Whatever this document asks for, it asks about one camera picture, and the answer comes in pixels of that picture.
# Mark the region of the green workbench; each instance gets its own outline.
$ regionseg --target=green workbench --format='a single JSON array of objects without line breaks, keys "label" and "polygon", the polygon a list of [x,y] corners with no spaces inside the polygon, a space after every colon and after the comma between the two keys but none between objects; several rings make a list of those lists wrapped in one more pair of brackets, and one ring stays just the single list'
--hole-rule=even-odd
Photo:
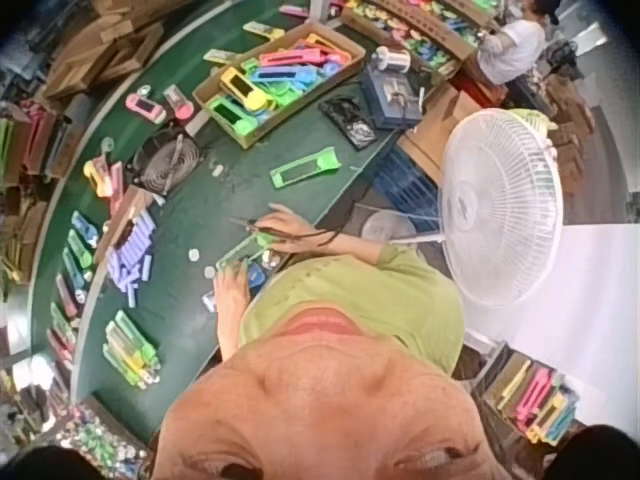
[{"label": "green workbench", "polygon": [[[260,38],[243,32],[246,22],[257,20],[291,28],[298,22],[277,12],[280,2],[245,1],[222,11],[195,29],[152,64],[128,91],[140,85],[153,87],[154,97],[177,84],[191,92],[208,75],[211,65],[202,60],[210,48],[242,52],[260,44]],[[356,35],[341,30],[352,38]],[[360,95],[350,83],[335,93]],[[99,200],[82,176],[82,165],[97,156],[103,137],[115,139],[111,161],[127,160],[152,133],[153,126],[124,108],[124,99],[106,115],[89,139],[73,168],[44,238],[34,286],[32,337],[42,347],[49,325],[49,303],[57,301],[54,278],[62,270],[61,251],[74,210],[96,225],[107,220],[107,204]],[[246,233],[230,223],[230,217],[255,218],[268,211],[269,202],[289,205],[311,222],[318,222],[348,188],[367,163],[390,143],[390,132],[378,132],[379,140],[356,153],[347,140],[311,104],[263,141],[242,150],[214,121],[197,135],[205,145],[206,158],[170,195],[162,208],[154,205],[151,216],[157,224],[153,236],[151,279],[140,285],[138,306],[126,308],[126,296],[109,281],[104,283],[86,335],[76,358],[76,399],[94,395],[122,424],[148,441],[161,424],[171,403],[210,360],[216,346],[215,316],[203,306],[201,297],[211,289],[204,268],[215,265]],[[269,171],[299,157],[334,146],[343,167],[335,174],[315,178],[279,191],[271,184]],[[212,166],[223,164],[223,179],[212,176]],[[190,262],[188,251],[197,248],[200,260]],[[146,391],[135,389],[103,359],[104,329],[119,309],[127,311],[149,340],[159,347],[163,364],[161,381]]]}]

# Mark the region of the person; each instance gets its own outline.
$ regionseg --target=person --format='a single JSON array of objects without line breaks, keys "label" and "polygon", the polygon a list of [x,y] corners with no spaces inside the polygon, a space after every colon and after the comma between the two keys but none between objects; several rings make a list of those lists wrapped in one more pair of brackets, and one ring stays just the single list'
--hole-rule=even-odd
[{"label": "person", "polygon": [[498,87],[533,67],[545,47],[547,18],[558,25],[561,0],[522,0],[522,18],[487,35],[468,61],[470,73],[487,87]]},{"label": "person", "polygon": [[247,266],[214,279],[222,363],[169,408],[154,480],[498,479],[470,396],[455,285],[415,250],[258,220],[289,266],[250,303]]},{"label": "person", "polygon": [[105,480],[79,452],[54,445],[26,449],[0,467],[0,480]]},{"label": "person", "polygon": [[609,425],[592,425],[562,447],[543,480],[637,479],[640,447],[624,432]]}]

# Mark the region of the yellow plastic part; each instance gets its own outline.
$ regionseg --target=yellow plastic part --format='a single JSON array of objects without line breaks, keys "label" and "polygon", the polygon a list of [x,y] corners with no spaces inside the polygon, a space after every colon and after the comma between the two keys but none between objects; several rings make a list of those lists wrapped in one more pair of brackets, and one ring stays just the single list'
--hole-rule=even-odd
[{"label": "yellow plastic part", "polygon": [[[238,90],[233,85],[232,80],[234,80],[235,77],[239,77],[239,80],[246,83],[247,86],[251,89],[248,95],[243,95],[242,92],[240,92],[240,90]],[[242,102],[242,105],[244,105],[244,107],[251,112],[255,112],[256,110],[265,108],[267,102],[270,99],[270,97],[263,90],[256,87],[249,81],[247,77],[242,75],[234,67],[229,67],[227,71],[222,74],[220,82],[222,84],[222,87],[226,91],[240,100],[240,102]]]}]

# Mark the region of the black fan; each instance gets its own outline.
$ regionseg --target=black fan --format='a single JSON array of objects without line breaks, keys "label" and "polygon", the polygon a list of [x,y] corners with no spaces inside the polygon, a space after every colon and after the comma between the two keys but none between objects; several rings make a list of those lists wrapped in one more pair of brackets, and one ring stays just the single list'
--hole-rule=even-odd
[{"label": "black fan", "polygon": [[193,139],[181,126],[170,122],[140,147],[127,169],[133,172],[134,185],[166,195],[187,178],[200,159]]}]

